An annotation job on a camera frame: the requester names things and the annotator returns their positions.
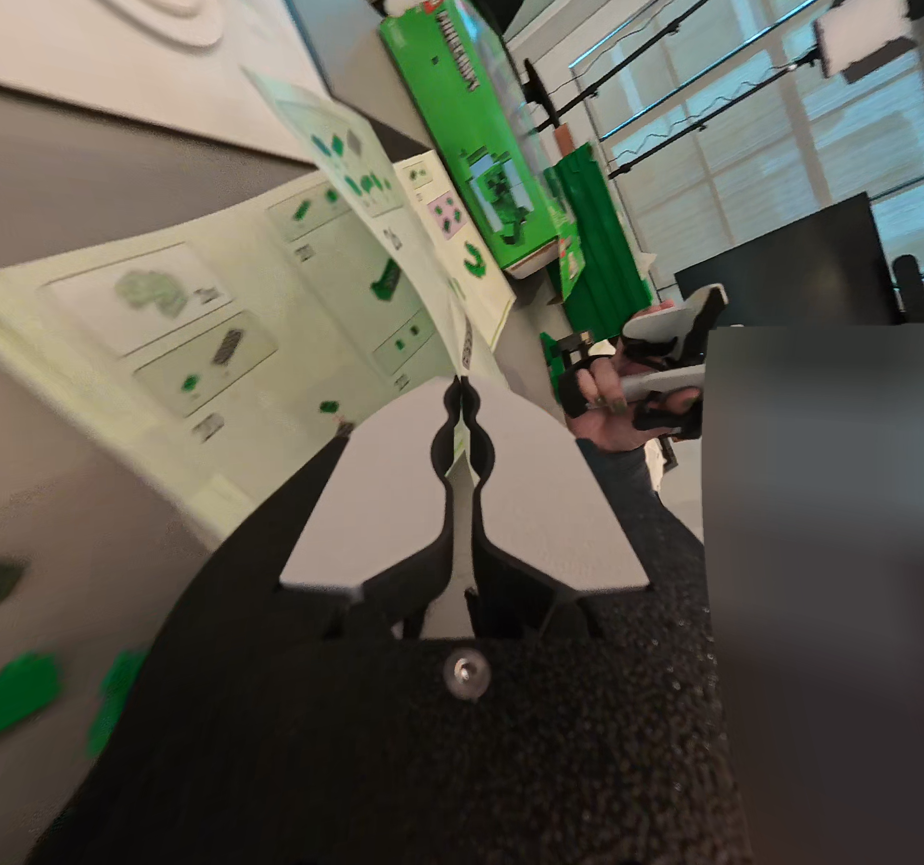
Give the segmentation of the green toy brick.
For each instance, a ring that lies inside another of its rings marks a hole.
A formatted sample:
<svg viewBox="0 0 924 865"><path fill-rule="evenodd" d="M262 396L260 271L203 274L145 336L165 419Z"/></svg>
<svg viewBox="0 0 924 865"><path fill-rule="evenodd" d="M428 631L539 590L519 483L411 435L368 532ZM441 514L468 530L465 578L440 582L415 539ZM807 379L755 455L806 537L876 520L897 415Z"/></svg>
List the green toy brick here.
<svg viewBox="0 0 924 865"><path fill-rule="evenodd" d="M1 670L1 732L54 702L61 693L59 664L50 653L26 652Z"/></svg>
<svg viewBox="0 0 924 865"><path fill-rule="evenodd" d="M99 690L100 707L87 737L87 756L97 758L105 749L147 656L145 650L120 652L107 673Z"/></svg>

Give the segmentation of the green brick assembly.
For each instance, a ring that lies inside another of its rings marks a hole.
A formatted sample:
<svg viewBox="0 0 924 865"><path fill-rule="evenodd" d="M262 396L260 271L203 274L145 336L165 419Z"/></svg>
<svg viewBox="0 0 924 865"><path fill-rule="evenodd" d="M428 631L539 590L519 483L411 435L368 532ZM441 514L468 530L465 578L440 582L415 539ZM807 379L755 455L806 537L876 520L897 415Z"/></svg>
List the green brick assembly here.
<svg viewBox="0 0 924 865"><path fill-rule="evenodd" d="M560 382L565 374L576 363L590 358L590 350L595 345L592 331L573 333L562 339L553 339L547 332L539 334L539 340L549 373L552 394L561 408Z"/></svg>

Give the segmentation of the person's right hand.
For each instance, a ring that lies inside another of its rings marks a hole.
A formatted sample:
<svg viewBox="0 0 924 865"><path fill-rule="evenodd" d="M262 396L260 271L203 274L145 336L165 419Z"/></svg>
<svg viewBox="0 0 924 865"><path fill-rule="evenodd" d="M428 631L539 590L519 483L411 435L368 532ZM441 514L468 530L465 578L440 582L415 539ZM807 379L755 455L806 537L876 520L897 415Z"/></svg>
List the person's right hand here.
<svg viewBox="0 0 924 865"><path fill-rule="evenodd" d="M626 380L655 373L664 359L649 356L637 361L626 347L624 334L612 337L611 343L612 355L593 357L561 379L565 420L575 437L610 454L634 452L662 437L696 437L701 429L702 388L679 387L669 395L630 403Z"/></svg>

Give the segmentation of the stack of green plastic bins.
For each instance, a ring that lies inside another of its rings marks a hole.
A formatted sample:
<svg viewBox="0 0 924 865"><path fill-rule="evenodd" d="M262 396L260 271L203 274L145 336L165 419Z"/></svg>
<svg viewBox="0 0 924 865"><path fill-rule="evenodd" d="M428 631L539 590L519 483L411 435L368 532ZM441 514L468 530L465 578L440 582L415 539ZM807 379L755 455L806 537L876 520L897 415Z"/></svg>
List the stack of green plastic bins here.
<svg viewBox="0 0 924 865"><path fill-rule="evenodd" d="M553 167L577 226L583 268L563 305L574 332L614 340L653 304L593 147L584 143Z"/></svg>

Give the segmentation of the pale green instruction booklet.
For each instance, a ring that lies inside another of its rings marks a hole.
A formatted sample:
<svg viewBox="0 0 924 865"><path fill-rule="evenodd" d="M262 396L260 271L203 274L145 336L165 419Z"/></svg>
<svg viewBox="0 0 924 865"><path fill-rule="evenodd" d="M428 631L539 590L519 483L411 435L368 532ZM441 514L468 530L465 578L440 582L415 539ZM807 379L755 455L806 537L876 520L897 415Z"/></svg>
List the pale green instruction booklet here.
<svg viewBox="0 0 924 865"><path fill-rule="evenodd" d="M2 269L2 363L222 542L433 378L509 387L514 297L435 154L245 69L314 170L142 235Z"/></svg>

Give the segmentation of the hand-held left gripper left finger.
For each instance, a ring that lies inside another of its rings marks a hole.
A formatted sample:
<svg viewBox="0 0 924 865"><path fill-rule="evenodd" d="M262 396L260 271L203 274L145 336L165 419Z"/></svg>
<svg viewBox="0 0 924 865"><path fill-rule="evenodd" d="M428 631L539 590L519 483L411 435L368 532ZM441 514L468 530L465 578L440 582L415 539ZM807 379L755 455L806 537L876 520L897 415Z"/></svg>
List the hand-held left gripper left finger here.
<svg viewBox="0 0 924 865"><path fill-rule="evenodd" d="M437 377L393 400L348 437L280 573L341 624L370 617L420 638L454 572L461 383Z"/></svg>

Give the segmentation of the green toy brick box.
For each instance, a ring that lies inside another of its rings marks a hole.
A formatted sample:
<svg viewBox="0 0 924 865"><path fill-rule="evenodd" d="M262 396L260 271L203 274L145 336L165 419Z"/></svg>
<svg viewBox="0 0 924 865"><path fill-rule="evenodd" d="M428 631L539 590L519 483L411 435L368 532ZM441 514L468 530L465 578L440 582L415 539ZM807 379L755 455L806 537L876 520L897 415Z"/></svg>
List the green toy brick box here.
<svg viewBox="0 0 924 865"><path fill-rule="evenodd" d="M501 270L551 266L564 301L583 268L577 226L487 21L468 0L430 0L379 32Z"/></svg>

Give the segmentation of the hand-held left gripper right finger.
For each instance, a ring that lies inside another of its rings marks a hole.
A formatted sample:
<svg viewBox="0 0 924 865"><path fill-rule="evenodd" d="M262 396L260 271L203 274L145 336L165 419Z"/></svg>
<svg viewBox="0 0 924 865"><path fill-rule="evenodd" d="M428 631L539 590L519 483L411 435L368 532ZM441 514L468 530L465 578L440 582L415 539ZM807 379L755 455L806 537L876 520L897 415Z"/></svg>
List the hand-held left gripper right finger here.
<svg viewBox="0 0 924 865"><path fill-rule="evenodd" d="M489 637L588 634L586 601L641 593L650 578L576 439L532 402L462 379L476 477L471 556Z"/></svg>

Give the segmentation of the studio light on stand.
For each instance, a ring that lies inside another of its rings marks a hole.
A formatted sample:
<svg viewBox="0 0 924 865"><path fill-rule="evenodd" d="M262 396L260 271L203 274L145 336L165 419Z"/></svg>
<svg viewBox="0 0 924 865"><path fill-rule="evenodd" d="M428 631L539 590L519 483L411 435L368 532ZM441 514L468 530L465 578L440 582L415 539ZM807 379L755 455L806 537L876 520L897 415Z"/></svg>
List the studio light on stand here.
<svg viewBox="0 0 924 865"><path fill-rule="evenodd" d="M721 95L705 112L687 119L669 134L657 135L650 148L616 156L608 173L615 180L687 136L705 132L710 123L776 82L805 66L816 66L825 78L842 77L855 84L882 66L918 47L916 29L922 22L922 0L833 0L812 24L813 45L800 57L773 65L757 81L743 82L733 95Z"/></svg>
<svg viewBox="0 0 924 865"><path fill-rule="evenodd" d="M609 0L543 56L561 119L606 140L818 0Z"/></svg>

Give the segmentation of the large black screen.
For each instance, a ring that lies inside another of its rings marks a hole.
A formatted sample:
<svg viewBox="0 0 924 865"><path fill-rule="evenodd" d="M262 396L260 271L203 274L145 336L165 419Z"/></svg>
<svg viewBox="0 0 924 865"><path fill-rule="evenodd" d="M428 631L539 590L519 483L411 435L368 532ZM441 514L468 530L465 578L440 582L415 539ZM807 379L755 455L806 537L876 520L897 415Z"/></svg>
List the large black screen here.
<svg viewBox="0 0 924 865"><path fill-rule="evenodd" d="M721 284L719 326L897 325L892 274L866 193L676 274L684 299Z"/></svg>

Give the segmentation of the person's right forearm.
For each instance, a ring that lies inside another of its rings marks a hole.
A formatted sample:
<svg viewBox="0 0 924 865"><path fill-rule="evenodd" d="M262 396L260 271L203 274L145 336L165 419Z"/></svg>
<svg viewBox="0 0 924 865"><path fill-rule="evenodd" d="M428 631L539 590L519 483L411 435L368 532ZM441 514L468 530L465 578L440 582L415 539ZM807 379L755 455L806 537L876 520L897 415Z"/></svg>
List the person's right forearm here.
<svg viewBox="0 0 924 865"><path fill-rule="evenodd" d="M644 450L608 453L584 439L577 447L653 585L688 584L705 594L703 543L654 490Z"/></svg>

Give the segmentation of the grey desk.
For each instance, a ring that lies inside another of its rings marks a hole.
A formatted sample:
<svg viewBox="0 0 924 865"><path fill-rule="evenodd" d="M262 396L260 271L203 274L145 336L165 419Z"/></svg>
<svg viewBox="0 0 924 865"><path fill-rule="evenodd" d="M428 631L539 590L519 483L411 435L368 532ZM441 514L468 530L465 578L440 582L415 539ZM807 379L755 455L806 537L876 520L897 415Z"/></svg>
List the grey desk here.
<svg viewBox="0 0 924 865"><path fill-rule="evenodd" d="M314 170L2 94L2 269L218 212ZM222 542L2 363L2 666L52 654L59 697L2 733L2 863L692 862L717 799L672 752L642 669L656 587L588 599L588 634L492 636L456 427L453 577L420 638L341 624L280 573L358 425ZM103 752L99 690L147 656Z"/></svg>

